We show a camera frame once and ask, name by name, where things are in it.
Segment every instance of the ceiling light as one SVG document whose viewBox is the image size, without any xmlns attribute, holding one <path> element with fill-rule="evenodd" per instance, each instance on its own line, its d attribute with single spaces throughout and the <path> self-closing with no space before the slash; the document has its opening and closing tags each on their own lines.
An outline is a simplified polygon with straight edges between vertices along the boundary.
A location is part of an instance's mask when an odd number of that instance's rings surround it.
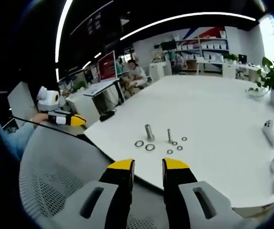
<svg viewBox="0 0 274 229">
<path fill-rule="evenodd" d="M 59 75 L 59 69 L 55 69 L 55 73 L 56 73 L 56 81 L 60 81 L 60 75 Z"/>
<path fill-rule="evenodd" d="M 102 53 L 101 53 L 101 52 L 99 52 L 98 54 L 96 54 L 96 55 L 94 56 L 94 58 L 99 57 L 101 54 L 102 54 Z"/>
<path fill-rule="evenodd" d="M 64 9 L 61 13 L 61 18 L 59 22 L 59 26 L 57 28 L 57 35 L 56 35 L 56 46 L 55 46 L 55 62 L 59 61 L 59 52 L 60 52 L 60 43 L 61 43 L 61 32 L 64 27 L 64 23 L 66 20 L 66 16 L 68 14 L 69 8 L 72 4 L 73 0 L 67 0 L 64 6 Z"/>
<path fill-rule="evenodd" d="M 90 63 L 91 63 L 91 61 L 88 61 L 88 62 L 84 65 L 83 69 L 85 69 Z"/>
<path fill-rule="evenodd" d="M 247 17 L 244 15 L 240 15 L 240 14 L 236 14 L 236 13 L 225 13 L 225 12 L 200 12 L 200 13 L 187 13 L 187 14 L 182 14 L 182 15 L 178 15 L 178 16 L 174 16 L 174 17 L 170 17 L 170 18 L 166 18 L 160 21 L 156 21 L 153 22 L 149 25 L 143 26 L 133 32 L 128 33 L 127 35 L 123 36 L 120 38 L 120 41 L 124 40 L 125 38 L 128 38 L 129 36 L 132 36 L 133 34 L 140 32 L 142 30 L 145 30 L 153 25 L 157 25 L 166 21 L 170 21 L 170 20 L 174 20 L 174 19 L 178 19 L 178 18 L 184 18 L 184 17 L 190 17 L 190 16 L 199 16 L 199 15 L 225 15 L 225 16 L 234 16 L 234 17 L 239 17 L 239 18 L 245 18 L 251 21 L 255 21 L 255 18 L 251 18 L 251 17 Z"/>
</svg>

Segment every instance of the person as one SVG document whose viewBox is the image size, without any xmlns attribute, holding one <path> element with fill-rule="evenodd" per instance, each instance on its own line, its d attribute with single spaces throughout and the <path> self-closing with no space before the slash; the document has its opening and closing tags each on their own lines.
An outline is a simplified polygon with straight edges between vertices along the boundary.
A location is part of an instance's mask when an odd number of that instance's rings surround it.
<svg viewBox="0 0 274 229">
<path fill-rule="evenodd" d="M 143 85 L 146 84 L 147 78 L 144 70 L 136 63 L 135 60 L 128 61 L 129 71 L 129 81 L 127 90 L 131 95 L 134 94 L 134 87 L 142 89 Z"/>
<path fill-rule="evenodd" d="M 31 121 L 35 123 L 41 123 L 45 120 L 48 120 L 48 114 L 44 113 L 36 114 L 31 119 Z M 23 152 L 36 127 L 37 125 L 35 124 L 25 123 L 15 133 L 8 134 L 2 129 L 0 125 L 1 138 L 10 153 L 16 158 L 16 160 L 21 161 Z"/>
</svg>

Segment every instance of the black ceiling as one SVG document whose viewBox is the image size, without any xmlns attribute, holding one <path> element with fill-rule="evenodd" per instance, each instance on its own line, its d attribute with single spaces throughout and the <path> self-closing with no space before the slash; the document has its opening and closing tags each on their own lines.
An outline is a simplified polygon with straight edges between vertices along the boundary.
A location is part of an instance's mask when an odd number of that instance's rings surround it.
<svg viewBox="0 0 274 229">
<path fill-rule="evenodd" d="M 258 23 L 237 17 L 216 15 L 187 17 L 155 25 L 119 42 L 120 37 L 142 26 L 172 16 L 204 11 L 238 13 L 256 19 L 264 15 L 263 10 L 252 0 L 177 0 L 174 2 L 162 2 L 160 0 L 139 0 L 133 2 L 114 0 L 112 4 L 101 10 L 102 15 L 108 14 L 112 18 L 110 20 L 110 27 L 119 30 L 118 25 L 115 25 L 113 21 L 114 17 L 128 19 L 129 22 L 123 26 L 121 32 L 115 32 L 116 35 L 113 36 L 113 41 L 106 40 L 104 34 L 101 37 L 92 39 L 87 36 L 87 22 L 84 22 L 82 25 L 80 23 L 108 2 L 110 0 L 91 2 L 84 0 L 73 1 L 62 33 L 60 50 L 60 68 L 62 70 L 75 66 L 81 68 L 87 61 L 93 60 L 95 54 L 106 51 L 105 46 L 112 42 L 112 48 L 123 49 L 131 46 L 135 41 L 168 31 L 204 26 L 234 26 L 239 29 L 249 30 Z"/>
</svg>

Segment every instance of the black cable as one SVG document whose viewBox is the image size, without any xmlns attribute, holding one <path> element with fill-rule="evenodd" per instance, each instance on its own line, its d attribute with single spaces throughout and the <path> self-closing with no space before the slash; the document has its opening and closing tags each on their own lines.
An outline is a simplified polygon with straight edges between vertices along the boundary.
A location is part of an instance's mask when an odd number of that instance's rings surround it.
<svg viewBox="0 0 274 229">
<path fill-rule="evenodd" d="M 18 119 L 18 120 L 21 120 L 21 121 L 26 122 L 26 123 L 32 123 L 32 124 L 35 124 L 35 125 L 40 125 L 40 126 L 42 126 L 42 127 L 48 128 L 48 129 L 50 129 L 50 130 L 55 130 L 55 131 L 57 131 L 57 132 L 60 132 L 60 133 L 66 134 L 66 135 L 70 135 L 70 136 L 72 136 L 72 137 L 76 137 L 76 136 L 74 136 L 74 135 L 72 135 L 72 134 L 69 134 L 69 133 L 67 133 L 67 132 L 65 132 L 65 131 L 58 130 L 58 129 L 56 129 L 56 128 L 53 128 L 53 127 L 50 127 L 50 126 L 47 126 L 47 125 L 43 125 L 43 124 L 40 124 L 40 123 L 36 123 L 36 122 L 30 121 L 30 120 L 26 120 L 26 119 L 23 119 L 23 118 L 18 118 L 18 117 L 15 117 L 15 116 L 13 116 L 13 118 Z"/>
</svg>

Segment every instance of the person's arm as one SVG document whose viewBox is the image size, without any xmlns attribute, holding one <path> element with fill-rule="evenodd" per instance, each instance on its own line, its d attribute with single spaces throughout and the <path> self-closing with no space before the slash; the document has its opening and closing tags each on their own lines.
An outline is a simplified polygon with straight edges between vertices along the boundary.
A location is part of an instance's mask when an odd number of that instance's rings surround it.
<svg viewBox="0 0 274 229">
<path fill-rule="evenodd" d="M 48 114 L 37 114 L 31 120 L 35 123 L 41 123 L 48 119 Z M 15 133 L 6 133 L 0 125 L 0 135 L 11 151 L 12 154 L 20 161 L 25 148 L 27 147 L 28 141 L 32 136 L 37 125 L 32 123 L 25 123 Z"/>
</svg>

